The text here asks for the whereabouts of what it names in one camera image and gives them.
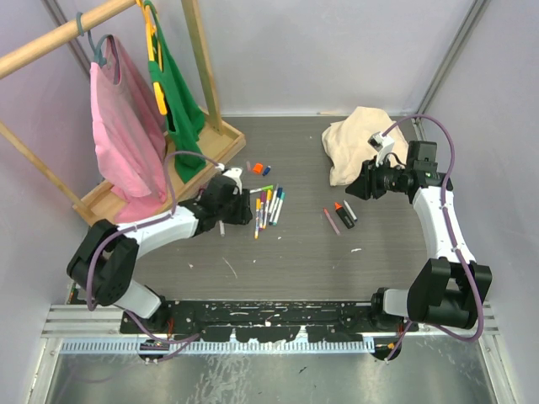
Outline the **blue cap white marker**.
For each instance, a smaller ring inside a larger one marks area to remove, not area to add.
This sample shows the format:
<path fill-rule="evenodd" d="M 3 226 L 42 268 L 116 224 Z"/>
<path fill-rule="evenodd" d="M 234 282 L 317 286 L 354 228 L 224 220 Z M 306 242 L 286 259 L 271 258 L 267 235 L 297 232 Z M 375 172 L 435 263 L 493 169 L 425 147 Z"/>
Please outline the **blue cap white marker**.
<path fill-rule="evenodd" d="M 357 222 L 358 221 L 358 217 L 356 215 L 356 213 L 353 211 L 351 205 L 349 204 L 349 202 L 347 200 L 344 199 L 344 207 L 345 209 L 348 211 L 351 219 L 353 220 L 353 222 Z"/>

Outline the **orange black highlighter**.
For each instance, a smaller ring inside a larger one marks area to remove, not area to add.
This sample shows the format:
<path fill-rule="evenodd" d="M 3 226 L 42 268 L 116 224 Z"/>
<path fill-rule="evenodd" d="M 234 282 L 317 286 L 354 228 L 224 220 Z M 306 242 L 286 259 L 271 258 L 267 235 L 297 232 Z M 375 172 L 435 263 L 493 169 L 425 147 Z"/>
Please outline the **orange black highlighter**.
<path fill-rule="evenodd" d="M 340 218 L 340 220 L 343 222 L 347 229 L 351 229 L 355 226 L 354 220 L 340 203 L 335 202 L 334 208 L 337 216 Z"/>

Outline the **orange cap marker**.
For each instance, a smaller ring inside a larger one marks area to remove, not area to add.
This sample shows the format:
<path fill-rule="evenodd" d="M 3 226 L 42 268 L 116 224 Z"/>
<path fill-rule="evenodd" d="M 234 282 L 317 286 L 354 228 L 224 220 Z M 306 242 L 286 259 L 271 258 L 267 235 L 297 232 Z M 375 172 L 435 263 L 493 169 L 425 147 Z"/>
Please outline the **orange cap marker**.
<path fill-rule="evenodd" d="M 261 198 L 256 199 L 256 209 L 255 209 L 255 228 L 254 228 L 254 239 L 259 239 L 259 230 L 261 222 L 261 213 L 262 213 L 262 201 Z"/>

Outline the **purple cap marker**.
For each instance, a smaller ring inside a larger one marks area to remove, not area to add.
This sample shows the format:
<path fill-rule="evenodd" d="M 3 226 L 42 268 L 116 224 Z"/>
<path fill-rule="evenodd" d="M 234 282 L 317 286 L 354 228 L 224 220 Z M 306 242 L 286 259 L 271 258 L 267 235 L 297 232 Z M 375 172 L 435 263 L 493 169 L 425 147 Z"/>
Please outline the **purple cap marker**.
<path fill-rule="evenodd" d="M 264 207 L 267 197 L 267 191 L 264 190 L 261 192 L 260 198 L 258 199 L 257 206 L 258 206 L 258 216 L 259 216 L 259 231 L 263 230 L 263 224 L 264 224 Z"/>

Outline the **pink pen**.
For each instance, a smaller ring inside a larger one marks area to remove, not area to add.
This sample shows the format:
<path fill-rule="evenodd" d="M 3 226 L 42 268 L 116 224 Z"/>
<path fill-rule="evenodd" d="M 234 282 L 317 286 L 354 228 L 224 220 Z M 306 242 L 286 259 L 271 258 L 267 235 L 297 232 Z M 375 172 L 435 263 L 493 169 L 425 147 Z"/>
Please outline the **pink pen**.
<path fill-rule="evenodd" d="M 329 224 L 331 225 L 331 227 L 333 228 L 335 234 L 337 236 L 340 236 L 341 235 L 341 232 L 338 228 L 338 226 L 336 225 L 336 223 L 334 222 L 334 219 L 332 218 L 332 216 L 330 215 L 329 211 L 327 208 L 323 208 L 323 213 L 325 214 L 326 218 L 328 219 L 328 222 Z"/>

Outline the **orange highlighter cap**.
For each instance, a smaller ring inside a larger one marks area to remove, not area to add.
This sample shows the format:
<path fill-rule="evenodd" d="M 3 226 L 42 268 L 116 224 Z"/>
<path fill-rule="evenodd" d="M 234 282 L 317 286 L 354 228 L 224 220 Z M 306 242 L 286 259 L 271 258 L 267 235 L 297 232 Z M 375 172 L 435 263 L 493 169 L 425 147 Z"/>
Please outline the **orange highlighter cap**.
<path fill-rule="evenodd" d="M 264 166 L 261 163 L 256 163 L 253 166 L 253 172 L 257 174 L 261 174 L 263 172 Z"/>

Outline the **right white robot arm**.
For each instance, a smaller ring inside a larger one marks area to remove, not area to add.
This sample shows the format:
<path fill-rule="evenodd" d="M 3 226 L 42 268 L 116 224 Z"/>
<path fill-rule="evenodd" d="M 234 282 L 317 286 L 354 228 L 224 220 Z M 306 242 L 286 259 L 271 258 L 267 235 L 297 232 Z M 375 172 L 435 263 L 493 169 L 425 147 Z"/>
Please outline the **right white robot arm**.
<path fill-rule="evenodd" d="M 439 171 L 437 145 L 412 141 L 405 163 L 392 166 L 393 139 L 374 135 L 369 141 L 376 155 L 363 161 L 359 177 L 346 193 L 363 200 L 387 192 L 406 194 L 418 215 L 427 261 L 406 290 L 380 288 L 371 299 L 371 325 L 392 329 L 399 317 L 436 326 L 471 329 L 479 319 L 492 283 L 488 266 L 481 265 L 467 247 L 453 206 L 452 183 Z"/>

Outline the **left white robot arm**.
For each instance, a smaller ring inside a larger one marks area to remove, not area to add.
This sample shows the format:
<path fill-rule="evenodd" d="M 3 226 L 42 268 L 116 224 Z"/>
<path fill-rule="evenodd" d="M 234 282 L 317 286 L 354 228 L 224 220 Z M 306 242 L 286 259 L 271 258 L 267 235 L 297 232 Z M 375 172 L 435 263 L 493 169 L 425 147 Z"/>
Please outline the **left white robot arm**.
<path fill-rule="evenodd" d="M 91 301 L 135 314 L 149 333 L 163 331 L 168 325 L 163 298 L 132 279 L 136 261 L 171 242 L 208 232 L 220 221 L 247 225 L 253 215 L 242 173 L 238 167 L 229 168 L 212 178 L 198 197 L 143 221 L 118 226 L 95 222 L 67 265 L 67 275 Z"/>

